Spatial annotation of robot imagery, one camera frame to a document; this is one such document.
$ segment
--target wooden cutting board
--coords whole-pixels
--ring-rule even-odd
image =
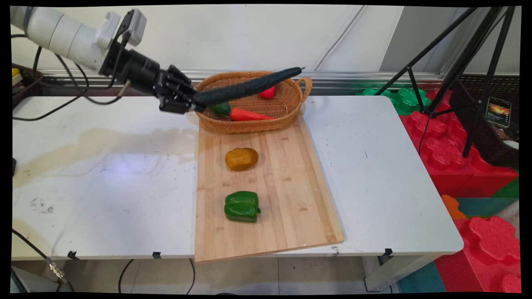
[[[227,152],[250,147],[255,167],[232,171]],[[262,212],[256,223],[226,218],[225,197],[253,191]],[[303,117],[281,130],[225,134],[199,127],[196,202],[197,263],[337,244],[340,220]]]

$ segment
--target tripod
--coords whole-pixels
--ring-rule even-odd
[[[463,157],[467,157],[469,155],[469,151],[471,150],[471,145],[473,143],[473,136],[475,135],[475,127],[477,125],[477,122],[479,121],[479,118],[481,117],[480,114],[484,110],[483,108],[485,107],[485,104],[487,101],[488,91],[490,89],[493,75],[495,73],[495,68],[497,67],[499,58],[501,56],[501,52],[504,46],[504,42],[506,40],[506,36],[508,35],[508,30],[510,29],[510,23],[512,22],[512,17],[513,17],[515,8],[516,8],[515,6],[508,6],[503,16],[501,16],[501,18],[504,17],[501,32],[499,33],[499,37],[497,39],[497,43],[493,51],[493,56],[489,63],[489,68],[488,68],[486,80],[484,81],[484,87],[482,89],[481,97],[477,103],[436,112],[436,109],[438,109],[443,99],[443,96],[445,95],[447,90],[460,78],[460,76],[463,74],[464,70],[466,69],[467,65],[471,62],[473,57],[475,57],[475,54],[477,54],[478,50],[484,44],[484,41],[486,40],[486,38],[492,32],[493,28],[495,28],[495,26],[497,25],[498,21],[495,23],[495,20],[497,16],[500,14],[502,7],[490,7],[488,13],[482,20],[482,23],[479,25],[479,27],[475,31],[475,34],[473,35],[471,40],[467,43],[467,46],[465,47],[463,52],[460,54],[460,56],[458,57],[454,65],[451,67],[449,73],[446,75],[440,90],[434,97],[433,102],[427,108],[424,107],[423,102],[421,101],[421,96],[419,94],[418,85],[415,82],[414,73],[412,72],[412,67],[421,58],[423,58],[423,56],[425,56],[432,48],[434,48],[434,46],[436,46],[440,41],[442,41],[442,39],[444,39],[451,31],[453,31],[458,25],[460,25],[463,22],[463,20],[465,20],[471,13],[473,13],[477,9],[477,7],[471,7],[467,9],[458,19],[456,19],[447,29],[445,29],[435,40],[433,40],[427,47],[425,47],[425,49],[423,49],[421,53],[419,53],[416,57],[414,57],[412,61],[410,61],[388,83],[386,83],[375,95],[382,94],[399,77],[404,75],[404,73],[408,72],[410,80],[412,81],[412,87],[414,89],[415,96],[418,99],[419,112],[429,115],[429,118],[427,120],[427,126],[425,127],[425,132],[427,131],[429,121],[431,118],[435,118],[438,115],[458,111],[461,109],[473,108],[474,110],[473,124],[471,126],[470,131],[468,132],[468,138],[465,143],[464,151],[462,153]],[[422,141],[423,141],[423,137],[421,137],[418,151],[421,151]]]

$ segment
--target yellow potato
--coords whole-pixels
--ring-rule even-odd
[[[236,148],[226,154],[227,167],[231,170],[241,171],[253,167],[259,160],[256,150],[246,148]]]

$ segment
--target wicker basket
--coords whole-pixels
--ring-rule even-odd
[[[25,88],[19,92],[17,92],[15,95],[13,95],[13,109],[22,102],[23,99],[30,97],[30,96],[39,96],[43,93],[43,89],[40,84],[38,84],[38,81],[41,81],[43,79],[43,73],[37,71],[36,77],[37,81],[33,78],[33,70],[30,68],[23,67],[18,64],[11,63],[12,68],[17,68],[20,70],[20,75],[22,75],[22,83],[24,84]]]
[[[199,92],[234,85],[253,78],[266,76],[272,72],[229,72],[208,77],[198,84]],[[302,93],[300,82],[305,82],[305,93]],[[298,81],[286,79],[275,86],[275,96],[265,99],[258,95],[242,97],[229,101],[231,108],[240,108],[255,113],[273,117],[271,120],[231,121],[222,114],[214,114],[206,109],[202,113],[196,112],[202,124],[224,133],[257,132],[280,129],[290,124],[300,111],[301,104],[309,96],[312,80],[304,77]]]
[[[484,87],[482,75],[462,75],[456,82],[449,100],[452,108],[476,103]],[[488,97],[496,97],[512,103],[510,129],[519,129],[519,76],[494,76]],[[473,143],[482,158],[492,166],[518,167],[519,150],[506,145],[497,135],[495,129],[486,121],[484,112],[477,122]],[[470,132],[473,123],[473,109],[456,111],[456,116],[464,129]]]

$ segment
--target white floor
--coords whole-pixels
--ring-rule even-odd
[[[67,261],[76,292],[117,293],[129,260]],[[365,294],[361,258],[250,258],[196,265],[190,294]],[[192,284],[188,259],[134,260],[122,278],[123,293],[185,294]],[[372,294],[388,294],[390,288]]]

